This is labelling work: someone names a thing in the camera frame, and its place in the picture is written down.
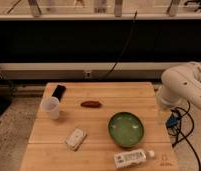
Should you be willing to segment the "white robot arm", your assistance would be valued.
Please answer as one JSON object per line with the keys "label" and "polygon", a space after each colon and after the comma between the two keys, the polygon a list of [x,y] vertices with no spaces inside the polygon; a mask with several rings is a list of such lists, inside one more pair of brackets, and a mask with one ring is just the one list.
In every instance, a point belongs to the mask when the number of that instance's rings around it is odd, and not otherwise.
{"label": "white robot arm", "polygon": [[156,92],[158,122],[165,124],[170,110],[185,99],[201,110],[201,64],[188,62],[166,69],[161,75],[162,85]]}

